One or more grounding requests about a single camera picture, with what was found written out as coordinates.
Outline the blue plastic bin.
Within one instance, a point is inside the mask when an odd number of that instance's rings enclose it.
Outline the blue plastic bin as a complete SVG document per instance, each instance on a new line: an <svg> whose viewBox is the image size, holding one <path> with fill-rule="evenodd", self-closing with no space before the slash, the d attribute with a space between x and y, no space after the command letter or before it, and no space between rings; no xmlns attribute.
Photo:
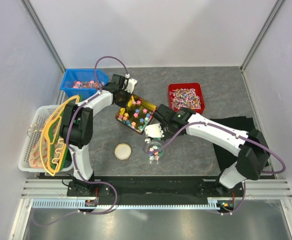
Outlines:
<svg viewBox="0 0 292 240"><path fill-rule="evenodd" d="M79 95L83 100L93 96L99 85L91 68L69 68L65 71L60 90L70 98Z"/></svg>

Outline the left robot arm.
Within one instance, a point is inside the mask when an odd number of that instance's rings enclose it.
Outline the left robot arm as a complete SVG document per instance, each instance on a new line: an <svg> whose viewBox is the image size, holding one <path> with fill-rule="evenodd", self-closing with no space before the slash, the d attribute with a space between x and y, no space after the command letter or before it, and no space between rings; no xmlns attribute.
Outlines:
<svg viewBox="0 0 292 240"><path fill-rule="evenodd" d="M90 164L88 146L93 137L93 119L101 110L117 105L126 107L137 84L137 80L114 74L93 96L79 103L68 103L62 116L59 134L71 154L74 178L91 183L94 175Z"/></svg>

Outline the gold tin of star candies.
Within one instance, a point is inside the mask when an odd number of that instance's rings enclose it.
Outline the gold tin of star candies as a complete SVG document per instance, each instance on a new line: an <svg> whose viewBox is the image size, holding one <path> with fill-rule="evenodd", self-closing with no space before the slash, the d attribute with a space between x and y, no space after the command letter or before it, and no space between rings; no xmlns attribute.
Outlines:
<svg viewBox="0 0 292 240"><path fill-rule="evenodd" d="M132 94L128 105L121 108L115 118L123 126L142 135L153 118L157 106L147 100Z"/></svg>

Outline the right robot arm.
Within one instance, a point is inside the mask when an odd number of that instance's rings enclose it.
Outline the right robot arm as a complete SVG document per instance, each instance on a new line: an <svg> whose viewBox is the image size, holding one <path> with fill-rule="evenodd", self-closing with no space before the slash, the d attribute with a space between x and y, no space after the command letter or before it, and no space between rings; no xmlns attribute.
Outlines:
<svg viewBox="0 0 292 240"><path fill-rule="evenodd" d="M256 181L266 166L269 153L262 132L237 130L203 117L182 107L174 111L161 104L153 113L158 121L145 127L145 135L151 139L173 140L180 135L205 139L232 153L237 159L221 172L217 183L232 189L244 180Z"/></svg>

